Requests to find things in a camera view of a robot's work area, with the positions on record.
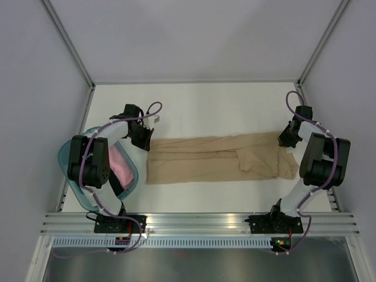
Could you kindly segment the beige t shirt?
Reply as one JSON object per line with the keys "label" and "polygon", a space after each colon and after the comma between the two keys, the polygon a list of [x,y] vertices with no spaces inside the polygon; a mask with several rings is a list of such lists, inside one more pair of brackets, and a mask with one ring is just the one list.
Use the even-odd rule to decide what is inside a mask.
{"label": "beige t shirt", "polygon": [[155,139],[147,154],[147,184],[293,180],[299,165],[279,132]]}

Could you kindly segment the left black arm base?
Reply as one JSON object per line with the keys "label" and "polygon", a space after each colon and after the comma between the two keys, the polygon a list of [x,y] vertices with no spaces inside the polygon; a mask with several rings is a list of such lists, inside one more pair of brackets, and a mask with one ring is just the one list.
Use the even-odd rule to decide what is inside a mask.
{"label": "left black arm base", "polygon": [[106,233],[106,234],[140,234],[145,232],[147,225],[145,215],[130,215],[129,219],[116,219],[110,216],[104,216],[98,212],[89,211],[86,213],[88,220],[94,221],[94,233]]}

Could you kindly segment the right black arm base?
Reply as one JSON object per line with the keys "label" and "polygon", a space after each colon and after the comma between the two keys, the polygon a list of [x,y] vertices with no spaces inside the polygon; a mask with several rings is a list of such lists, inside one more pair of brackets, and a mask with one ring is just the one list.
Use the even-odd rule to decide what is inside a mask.
{"label": "right black arm base", "polygon": [[281,199],[266,214],[250,215],[245,219],[251,234],[303,234],[300,217],[291,217],[281,211]]}

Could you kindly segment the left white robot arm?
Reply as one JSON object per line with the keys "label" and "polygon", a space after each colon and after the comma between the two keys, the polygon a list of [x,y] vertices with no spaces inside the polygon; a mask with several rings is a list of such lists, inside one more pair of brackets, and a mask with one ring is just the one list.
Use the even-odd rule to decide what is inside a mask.
{"label": "left white robot arm", "polygon": [[127,229],[128,218],[121,200],[110,184],[110,148],[120,139],[129,138],[131,144],[150,150],[153,125],[159,120],[161,102],[154,102],[159,109],[146,114],[136,105],[127,104],[123,113],[112,116],[92,135],[75,135],[70,141],[68,179],[77,183],[88,200],[95,202],[99,213],[109,216],[108,226],[117,233]]}

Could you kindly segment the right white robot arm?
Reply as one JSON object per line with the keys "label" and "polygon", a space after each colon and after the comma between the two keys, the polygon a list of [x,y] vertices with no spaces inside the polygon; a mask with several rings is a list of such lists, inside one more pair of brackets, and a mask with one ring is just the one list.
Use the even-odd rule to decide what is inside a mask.
{"label": "right white robot arm", "polygon": [[275,232],[288,227],[288,216],[300,216],[316,195],[338,187],[345,178],[351,142],[335,137],[313,121],[310,106],[297,106],[294,117],[278,137],[279,146],[286,148],[295,148],[300,141],[307,143],[299,166],[300,179],[292,191],[278,201],[280,211],[268,217],[268,225]]}

